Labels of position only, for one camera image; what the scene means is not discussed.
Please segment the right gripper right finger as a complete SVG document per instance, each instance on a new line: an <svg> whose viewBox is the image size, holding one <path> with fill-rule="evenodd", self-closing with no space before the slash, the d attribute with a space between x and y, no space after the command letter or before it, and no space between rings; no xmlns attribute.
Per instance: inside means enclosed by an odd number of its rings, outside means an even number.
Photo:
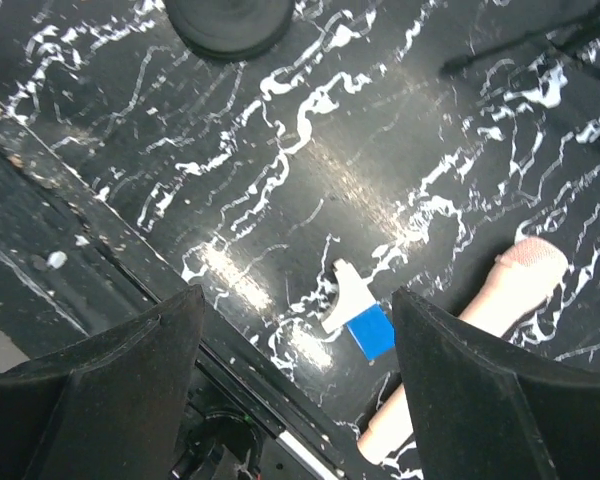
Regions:
<svg viewBox="0 0 600 480"><path fill-rule="evenodd" d="M402 287L396 353L427 479L600 479L600 373L483 332Z"/></svg>

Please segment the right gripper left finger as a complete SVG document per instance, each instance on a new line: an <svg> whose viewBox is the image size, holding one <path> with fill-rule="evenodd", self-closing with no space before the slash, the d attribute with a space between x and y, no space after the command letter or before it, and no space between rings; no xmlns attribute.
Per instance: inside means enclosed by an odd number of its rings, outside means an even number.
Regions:
<svg viewBox="0 0 600 480"><path fill-rule="evenodd" d="M202 333L189 286L0 373L0 479L165 479Z"/></svg>

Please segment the black round-base desk stand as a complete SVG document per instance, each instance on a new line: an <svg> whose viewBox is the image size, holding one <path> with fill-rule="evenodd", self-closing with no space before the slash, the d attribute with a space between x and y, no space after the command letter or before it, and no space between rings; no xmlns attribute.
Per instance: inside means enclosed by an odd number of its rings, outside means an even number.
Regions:
<svg viewBox="0 0 600 480"><path fill-rule="evenodd" d="M169 0L164 6L187 47L224 62L269 51L288 31L295 9L289 0Z"/></svg>

